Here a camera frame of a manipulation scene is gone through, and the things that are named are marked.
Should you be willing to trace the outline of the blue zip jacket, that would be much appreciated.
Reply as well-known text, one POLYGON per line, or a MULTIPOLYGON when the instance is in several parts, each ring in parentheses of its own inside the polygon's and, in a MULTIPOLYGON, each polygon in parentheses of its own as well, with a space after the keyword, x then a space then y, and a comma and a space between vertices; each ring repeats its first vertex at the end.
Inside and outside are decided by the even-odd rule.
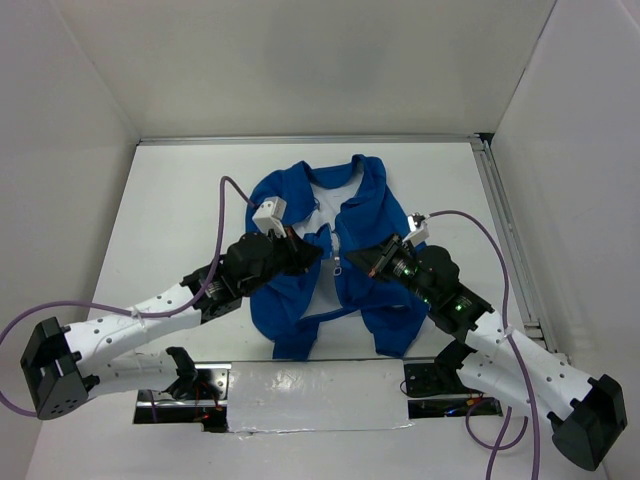
POLYGON ((273 341, 273 358, 306 360, 320 324, 351 313, 361 315, 378 354, 403 357, 426 319, 427 304, 396 283, 376 282, 346 258, 409 232, 382 160, 358 154, 347 164, 323 168, 300 161, 263 178, 250 199, 260 205, 271 197, 286 203, 283 224, 323 251, 308 272, 280 275, 250 298, 252 322, 273 341))

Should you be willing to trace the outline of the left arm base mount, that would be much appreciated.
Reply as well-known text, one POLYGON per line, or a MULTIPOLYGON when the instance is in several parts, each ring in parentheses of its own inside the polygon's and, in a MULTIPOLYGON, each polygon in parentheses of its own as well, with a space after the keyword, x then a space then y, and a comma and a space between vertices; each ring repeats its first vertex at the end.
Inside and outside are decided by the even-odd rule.
POLYGON ((226 433, 230 364, 196 363, 182 347, 165 350, 177 366, 177 378, 164 390, 139 390, 133 423, 187 424, 204 432, 226 433))

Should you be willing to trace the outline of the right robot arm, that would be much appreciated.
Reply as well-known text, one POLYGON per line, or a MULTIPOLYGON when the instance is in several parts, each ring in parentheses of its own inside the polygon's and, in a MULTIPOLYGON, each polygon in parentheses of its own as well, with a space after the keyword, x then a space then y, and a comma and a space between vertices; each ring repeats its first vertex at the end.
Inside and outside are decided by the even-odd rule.
POLYGON ((392 235, 347 259, 370 278, 395 282, 429 306, 428 316, 454 340, 440 354, 436 379, 448 392, 482 391, 551 428, 556 449, 574 465, 596 470, 628 424, 623 390, 609 375, 580 371, 504 323, 464 286, 440 246, 419 251, 392 235))

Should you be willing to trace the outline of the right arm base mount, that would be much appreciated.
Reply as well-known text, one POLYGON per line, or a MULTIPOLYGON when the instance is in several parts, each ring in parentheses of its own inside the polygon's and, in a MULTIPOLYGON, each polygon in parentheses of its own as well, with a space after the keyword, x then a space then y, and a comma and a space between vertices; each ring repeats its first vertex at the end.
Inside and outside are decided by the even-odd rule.
POLYGON ((452 341, 432 360, 404 364, 405 378, 399 388, 407 397, 411 420, 502 415, 494 398, 464 386, 459 379, 462 361, 471 353, 471 348, 452 341))

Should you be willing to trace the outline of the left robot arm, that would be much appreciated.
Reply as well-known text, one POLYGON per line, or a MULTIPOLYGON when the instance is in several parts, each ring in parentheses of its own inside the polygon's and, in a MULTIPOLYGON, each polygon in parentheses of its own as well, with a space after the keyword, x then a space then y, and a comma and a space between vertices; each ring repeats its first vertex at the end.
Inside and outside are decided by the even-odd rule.
POLYGON ((140 347, 238 309, 275 277, 307 273, 321 255, 292 228, 283 236, 248 233, 210 265, 122 314, 69 325, 54 317, 39 322, 20 360, 36 417, 56 419, 99 396, 132 390, 218 400, 209 375, 184 348, 143 354, 140 347))

